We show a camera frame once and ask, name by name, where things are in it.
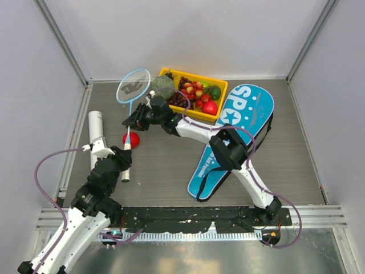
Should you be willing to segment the blue racket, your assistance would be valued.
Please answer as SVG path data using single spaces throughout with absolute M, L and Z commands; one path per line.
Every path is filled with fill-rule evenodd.
M 133 70 L 119 83 L 116 100 L 120 104 L 129 105 L 129 116 L 132 114 L 133 102 L 148 90 L 150 83 L 151 75 L 146 68 Z

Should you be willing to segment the white shuttlecock tube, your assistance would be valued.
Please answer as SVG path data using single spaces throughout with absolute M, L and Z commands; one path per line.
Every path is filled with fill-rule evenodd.
M 94 139 L 103 136 L 103 116 L 100 111 L 91 111 L 88 114 L 88 128 L 89 128 L 89 139 L 90 143 L 94 141 Z M 97 162 L 97 157 L 94 156 L 90 152 L 90 163 L 91 163 L 91 169 L 95 167 L 95 164 Z

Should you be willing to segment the blue racket cover bag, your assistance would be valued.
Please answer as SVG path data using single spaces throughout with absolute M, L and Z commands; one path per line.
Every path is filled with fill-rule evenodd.
M 271 130 L 273 111 L 274 99 L 268 91 L 256 85 L 241 84 L 228 94 L 215 126 L 230 124 L 243 128 L 255 138 L 256 148 L 259 148 Z M 229 175 L 229 171 L 220 170 L 212 149 L 206 145 L 188 184 L 188 192 L 197 201 L 205 202 Z

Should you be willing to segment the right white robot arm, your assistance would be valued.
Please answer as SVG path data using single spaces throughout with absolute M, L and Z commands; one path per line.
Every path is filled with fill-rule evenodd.
M 235 174 L 250 194 L 254 206 L 259 210 L 259 221 L 271 225 L 279 217 L 282 203 L 279 197 L 259 183 L 250 164 L 250 156 L 256 148 L 256 140 L 248 147 L 240 137 L 240 128 L 225 124 L 213 128 L 191 118 L 173 112 L 162 96 L 151 98 L 148 103 L 139 103 L 136 110 L 122 122 L 122 125 L 136 131 L 147 131 L 150 125 L 160 125 L 170 135 L 191 138 L 205 143 L 212 149 L 218 167 L 212 171 L 227 171 Z

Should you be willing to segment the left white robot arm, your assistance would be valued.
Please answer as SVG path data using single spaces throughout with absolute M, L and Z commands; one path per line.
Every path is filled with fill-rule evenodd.
M 75 194 L 63 221 L 40 253 L 18 267 L 19 273 L 69 273 L 105 228 L 121 223 L 122 206 L 111 198 L 120 174 L 132 164 L 132 151 L 106 148 L 87 181 Z

